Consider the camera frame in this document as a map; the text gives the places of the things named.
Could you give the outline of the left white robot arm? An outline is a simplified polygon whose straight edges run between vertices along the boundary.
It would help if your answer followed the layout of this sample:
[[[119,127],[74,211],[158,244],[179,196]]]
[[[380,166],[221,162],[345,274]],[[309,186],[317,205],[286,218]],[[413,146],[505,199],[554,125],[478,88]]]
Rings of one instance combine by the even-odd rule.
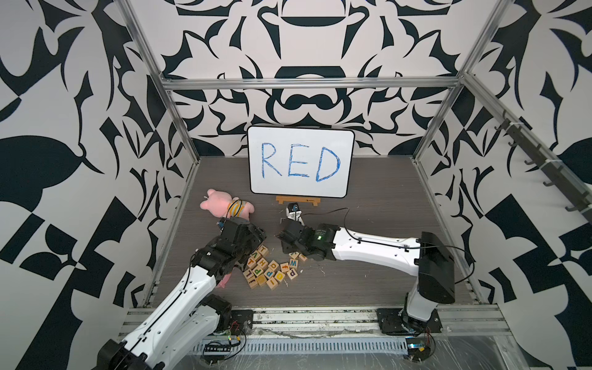
[[[109,340],[100,349],[98,369],[172,369],[198,342],[229,328],[232,306],[213,291],[246,265],[266,234],[240,217],[221,223],[220,234],[195,251],[187,272],[152,314],[122,341]]]

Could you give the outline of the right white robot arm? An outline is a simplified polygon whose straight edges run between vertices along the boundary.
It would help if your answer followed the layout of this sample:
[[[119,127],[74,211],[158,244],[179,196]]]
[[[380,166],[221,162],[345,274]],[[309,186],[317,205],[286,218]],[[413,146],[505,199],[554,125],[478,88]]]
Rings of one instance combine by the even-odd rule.
[[[317,228],[284,219],[277,238],[286,254],[298,252],[316,261],[361,261],[393,268],[416,281],[405,296],[405,305],[380,324],[386,335],[424,333],[436,308],[456,301],[455,259],[447,246],[430,232],[421,237],[380,237],[344,226],[320,224]]]

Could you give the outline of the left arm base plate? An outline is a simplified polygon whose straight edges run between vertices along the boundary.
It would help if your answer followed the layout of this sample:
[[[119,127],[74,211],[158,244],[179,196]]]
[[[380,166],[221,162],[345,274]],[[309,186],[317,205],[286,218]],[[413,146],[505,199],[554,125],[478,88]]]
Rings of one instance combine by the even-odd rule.
[[[232,309],[220,316],[215,335],[229,331],[232,335],[250,334],[253,328],[254,311],[251,309]]]

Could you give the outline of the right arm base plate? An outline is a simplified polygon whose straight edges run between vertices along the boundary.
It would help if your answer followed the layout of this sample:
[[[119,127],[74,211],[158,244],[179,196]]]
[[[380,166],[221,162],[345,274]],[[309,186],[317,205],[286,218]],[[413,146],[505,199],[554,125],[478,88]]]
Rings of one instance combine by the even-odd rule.
[[[379,330],[384,335],[418,336],[427,331],[441,333],[442,322],[434,310],[427,322],[412,319],[404,308],[378,308],[376,310]]]

